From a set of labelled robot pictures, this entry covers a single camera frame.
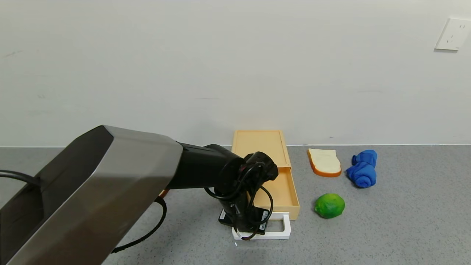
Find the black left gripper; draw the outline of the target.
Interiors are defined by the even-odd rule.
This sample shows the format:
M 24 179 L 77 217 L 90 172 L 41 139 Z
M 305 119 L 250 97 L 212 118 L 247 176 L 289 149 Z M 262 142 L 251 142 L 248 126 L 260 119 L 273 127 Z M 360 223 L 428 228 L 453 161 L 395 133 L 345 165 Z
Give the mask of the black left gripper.
M 222 211 L 218 221 L 229 226 L 236 233 L 265 234 L 265 226 L 269 221 L 269 209 L 254 205 L 257 191 L 241 192 L 231 198 L 219 198 Z

